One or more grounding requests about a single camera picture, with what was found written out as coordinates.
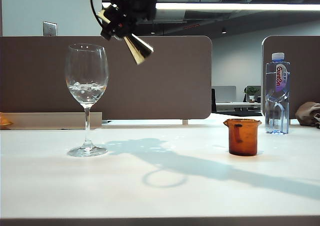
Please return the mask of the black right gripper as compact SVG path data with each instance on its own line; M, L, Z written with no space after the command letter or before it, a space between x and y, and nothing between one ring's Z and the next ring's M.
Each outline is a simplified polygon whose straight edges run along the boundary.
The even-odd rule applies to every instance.
M110 0L111 5L102 12L102 30L100 35L122 39L131 33L141 21L150 21L156 15L157 0Z

